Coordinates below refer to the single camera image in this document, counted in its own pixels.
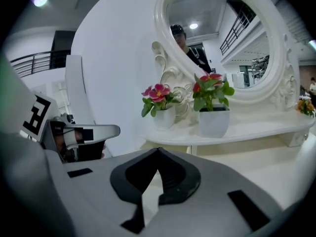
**floor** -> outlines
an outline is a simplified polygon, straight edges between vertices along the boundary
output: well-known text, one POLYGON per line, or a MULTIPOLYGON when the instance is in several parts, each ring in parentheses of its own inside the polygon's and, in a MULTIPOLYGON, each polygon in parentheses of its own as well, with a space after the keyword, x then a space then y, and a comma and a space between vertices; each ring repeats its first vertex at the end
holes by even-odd
MULTIPOLYGON (((222 145, 200 146, 197 156, 225 164, 269 193, 282 209, 305 195, 316 174, 316 125, 301 147, 289 148, 277 136, 222 145)), ((145 143, 143 149, 158 147, 145 143)), ((186 147, 164 146, 186 152, 186 147)), ((143 194, 145 224, 158 211, 163 193, 160 176, 155 175, 143 194)))

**white shelf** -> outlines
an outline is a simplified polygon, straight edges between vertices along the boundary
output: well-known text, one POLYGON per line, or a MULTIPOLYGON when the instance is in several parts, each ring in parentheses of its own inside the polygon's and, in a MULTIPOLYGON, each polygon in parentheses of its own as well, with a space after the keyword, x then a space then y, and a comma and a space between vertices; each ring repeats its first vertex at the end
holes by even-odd
POLYGON ((142 137, 148 141, 175 146, 203 146, 228 142, 244 141, 271 135, 298 132, 309 129, 315 122, 292 110, 285 113, 261 117, 236 118, 231 116, 229 128, 223 138, 204 138, 199 135, 198 124, 190 125, 188 119, 175 123, 168 130, 159 130, 154 126, 145 129, 142 137))

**potted plant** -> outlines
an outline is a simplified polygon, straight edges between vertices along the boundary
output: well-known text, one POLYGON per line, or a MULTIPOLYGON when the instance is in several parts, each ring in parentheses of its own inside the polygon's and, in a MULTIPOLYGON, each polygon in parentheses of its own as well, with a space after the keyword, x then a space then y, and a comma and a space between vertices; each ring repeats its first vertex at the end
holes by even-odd
POLYGON ((142 117, 145 117, 149 112, 154 118, 157 127, 169 129, 176 119, 176 111, 173 103, 180 103, 174 98, 170 88, 163 84, 156 84, 155 87, 148 87, 142 93, 144 108, 142 117))
POLYGON ((201 136, 222 138, 229 124, 230 109, 225 95, 232 96, 235 90, 221 80, 222 75, 207 74, 198 78, 193 87, 194 110, 198 113, 201 136))
POLYGON ((311 100, 300 100, 297 103, 297 108, 300 113, 311 116, 312 118, 315 116, 315 108, 312 105, 311 100))

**ornate white mirror frame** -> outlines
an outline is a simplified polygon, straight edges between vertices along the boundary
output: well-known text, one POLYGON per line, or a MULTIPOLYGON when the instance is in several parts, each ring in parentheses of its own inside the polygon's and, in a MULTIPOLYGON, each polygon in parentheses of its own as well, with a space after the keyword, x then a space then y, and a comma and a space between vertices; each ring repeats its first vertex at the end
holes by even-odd
MULTIPOLYGON (((192 102, 190 91, 194 74, 203 75, 203 71, 184 55, 174 40, 169 27, 168 8, 174 0, 157 0, 155 7, 155 26, 158 41, 153 43, 156 61, 162 67, 161 82, 167 83, 187 103, 192 102)), ((292 108, 298 100, 299 68, 298 59, 291 51, 293 40, 282 16, 271 0, 242 0, 261 20, 270 48, 270 61, 262 81, 252 87, 235 89, 229 101, 236 104, 257 104, 269 100, 280 111, 292 108)), ((186 112, 187 104, 181 113, 186 112)))

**white flower pot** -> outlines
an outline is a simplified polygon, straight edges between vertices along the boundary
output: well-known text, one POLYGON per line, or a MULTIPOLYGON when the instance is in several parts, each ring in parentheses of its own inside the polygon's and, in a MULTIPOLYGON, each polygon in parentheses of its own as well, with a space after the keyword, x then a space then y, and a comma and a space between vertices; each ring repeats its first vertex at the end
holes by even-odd
POLYGON ((215 104, 212 112, 198 113, 198 126, 200 136, 207 138, 222 138, 229 124, 230 110, 223 104, 215 104), (224 111, 217 111, 217 108, 225 108, 224 111))
POLYGON ((156 127, 161 129, 169 129, 176 119, 176 108, 174 106, 167 110, 157 111, 154 117, 156 127))

